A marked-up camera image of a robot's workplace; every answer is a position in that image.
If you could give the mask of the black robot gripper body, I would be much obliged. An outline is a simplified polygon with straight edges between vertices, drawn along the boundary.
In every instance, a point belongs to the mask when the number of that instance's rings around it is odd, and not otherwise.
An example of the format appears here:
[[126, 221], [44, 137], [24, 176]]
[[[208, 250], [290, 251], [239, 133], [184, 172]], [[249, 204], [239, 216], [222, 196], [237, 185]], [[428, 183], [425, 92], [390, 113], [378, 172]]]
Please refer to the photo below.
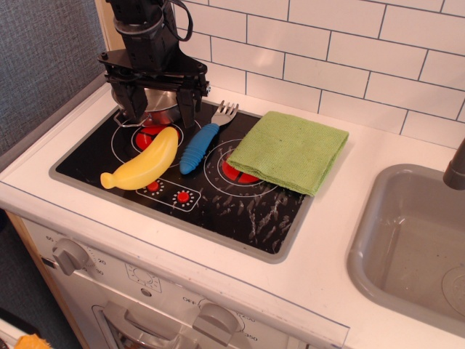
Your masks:
[[133, 97], [137, 89], [151, 88], [188, 97], [208, 95], [208, 68], [180, 49], [182, 38], [175, 25], [164, 21], [114, 24], [125, 47], [102, 52], [98, 60], [119, 94]]

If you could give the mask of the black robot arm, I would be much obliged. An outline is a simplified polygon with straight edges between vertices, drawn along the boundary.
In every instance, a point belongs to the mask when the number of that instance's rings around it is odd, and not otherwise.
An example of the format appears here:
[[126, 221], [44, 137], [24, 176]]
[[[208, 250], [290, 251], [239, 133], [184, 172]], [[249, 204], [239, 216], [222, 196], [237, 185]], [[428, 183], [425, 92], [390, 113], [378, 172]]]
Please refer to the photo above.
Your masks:
[[201, 101], [210, 90], [207, 67], [179, 47], [193, 34], [190, 20], [185, 36], [177, 32], [174, 8], [182, 1], [111, 1], [113, 24], [124, 48], [102, 52], [106, 81], [124, 117], [141, 121], [147, 109], [146, 89], [175, 92], [185, 127], [194, 125]]

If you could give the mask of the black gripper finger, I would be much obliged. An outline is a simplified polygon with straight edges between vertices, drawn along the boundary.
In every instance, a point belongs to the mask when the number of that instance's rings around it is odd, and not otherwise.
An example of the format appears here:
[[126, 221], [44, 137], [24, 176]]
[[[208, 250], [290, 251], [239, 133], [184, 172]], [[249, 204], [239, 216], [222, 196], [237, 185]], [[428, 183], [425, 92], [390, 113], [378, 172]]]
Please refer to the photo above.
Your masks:
[[177, 91], [177, 105], [185, 128], [195, 123], [195, 115], [201, 109], [202, 95], [197, 89], [180, 88]]
[[146, 110], [146, 94], [143, 87], [132, 84], [115, 85], [115, 101], [126, 119], [133, 124], [141, 122]]

